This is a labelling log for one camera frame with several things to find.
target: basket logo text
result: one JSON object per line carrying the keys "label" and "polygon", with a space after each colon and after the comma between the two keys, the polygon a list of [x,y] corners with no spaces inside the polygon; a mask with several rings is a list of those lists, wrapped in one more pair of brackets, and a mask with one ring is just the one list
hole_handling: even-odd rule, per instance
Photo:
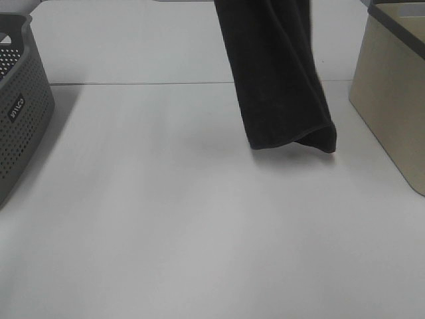
{"label": "basket logo text", "polygon": [[15,103],[13,103],[11,109],[9,110],[7,114],[12,123],[16,121],[22,109],[24,108],[24,106],[25,106],[25,99],[21,93],[18,96],[18,99],[15,101]]}

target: black cloth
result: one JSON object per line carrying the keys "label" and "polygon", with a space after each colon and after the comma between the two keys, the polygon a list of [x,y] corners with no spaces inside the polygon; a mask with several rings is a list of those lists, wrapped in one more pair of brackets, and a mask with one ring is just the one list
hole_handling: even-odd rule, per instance
{"label": "black cloth", "polygon": [[251,148],[335,151],[311,52],[309,0],[214,0]]}

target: white tabletop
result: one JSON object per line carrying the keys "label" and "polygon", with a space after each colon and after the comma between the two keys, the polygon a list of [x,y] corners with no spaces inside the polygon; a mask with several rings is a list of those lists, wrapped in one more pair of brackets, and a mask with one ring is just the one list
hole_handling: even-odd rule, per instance
{"label": "white tabletop", "polygon": [[[33,17],[51,83],[233,81],[213,2],[45,1]],[[323,80],[353,78],[366,19],[358,0],[313,1]]]}
{"label": "white tabletop", "polygon": [[55,86],[0,212],[0,318],[421,318],[425,200],[349,85],[335,155],[250,151],[232,84]]}

